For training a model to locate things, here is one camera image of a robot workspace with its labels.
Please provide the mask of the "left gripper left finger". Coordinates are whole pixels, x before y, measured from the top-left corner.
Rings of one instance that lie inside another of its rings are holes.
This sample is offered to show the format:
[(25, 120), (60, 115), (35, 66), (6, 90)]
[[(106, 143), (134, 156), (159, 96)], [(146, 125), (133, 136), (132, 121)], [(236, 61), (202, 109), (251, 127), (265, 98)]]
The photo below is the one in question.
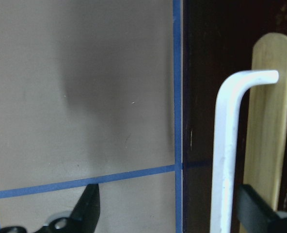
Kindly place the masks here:
[(44, 224), (38, 233), (93, 233), (100, 217), (98, 184), (89, 184), (69, 216), (53, 219)]

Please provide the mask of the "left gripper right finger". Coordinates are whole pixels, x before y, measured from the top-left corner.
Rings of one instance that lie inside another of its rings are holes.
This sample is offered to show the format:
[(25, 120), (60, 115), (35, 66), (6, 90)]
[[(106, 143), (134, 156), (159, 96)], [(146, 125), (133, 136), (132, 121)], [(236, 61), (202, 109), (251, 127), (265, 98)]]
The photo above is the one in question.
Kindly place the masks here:
[(287, 233), (287, 212), (275, 212), (249, 184), (239, 187), (237, 218), (248, 233)]

